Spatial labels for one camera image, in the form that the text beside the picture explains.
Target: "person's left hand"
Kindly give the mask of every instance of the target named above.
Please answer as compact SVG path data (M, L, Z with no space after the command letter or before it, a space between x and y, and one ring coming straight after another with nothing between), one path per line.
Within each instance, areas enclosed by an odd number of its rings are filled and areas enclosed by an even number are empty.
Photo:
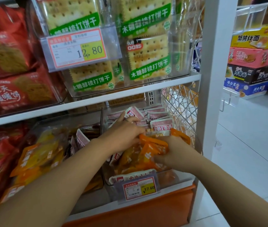
M139 122L137 117L129 117L124 120L125 111L121 113L113 126L97 139L105 145L108 156L121 152L139 142L138 135L145 134L146 130L141 126L136 126Z

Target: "orange shelf base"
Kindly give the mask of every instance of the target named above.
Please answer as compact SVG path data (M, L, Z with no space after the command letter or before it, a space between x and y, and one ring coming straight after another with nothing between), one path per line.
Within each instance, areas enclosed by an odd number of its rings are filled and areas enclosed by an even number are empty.
M178 227L188 223L195 185L122 209L65 223L63 227Z

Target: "yellow price area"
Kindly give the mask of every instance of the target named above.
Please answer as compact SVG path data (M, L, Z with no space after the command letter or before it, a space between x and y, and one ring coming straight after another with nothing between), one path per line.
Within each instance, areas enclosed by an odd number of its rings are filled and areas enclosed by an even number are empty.
M156 193L156 188L155 188L154 183L149 183L149 184L143 185L140 188L141 188L141 192L142 192L143 196L151 194L151 193Z
M80 45L85 61L91 61L105 57L102 41L94 41Z

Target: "price tag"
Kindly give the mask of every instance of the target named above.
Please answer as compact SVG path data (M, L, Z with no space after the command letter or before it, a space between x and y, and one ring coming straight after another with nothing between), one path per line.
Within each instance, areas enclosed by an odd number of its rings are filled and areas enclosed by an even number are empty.
M99 28L54 36L47 41L57 69L107 58Z
M123 184L126 201L157 193L154 176Z

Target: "black box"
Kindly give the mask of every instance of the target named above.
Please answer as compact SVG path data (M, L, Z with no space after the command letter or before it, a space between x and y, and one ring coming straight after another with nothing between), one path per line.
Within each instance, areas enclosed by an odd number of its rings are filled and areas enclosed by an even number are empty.
M227 64L226 78L236 79L247 84L268 81L268 66L262 68L248 68L234 64Z

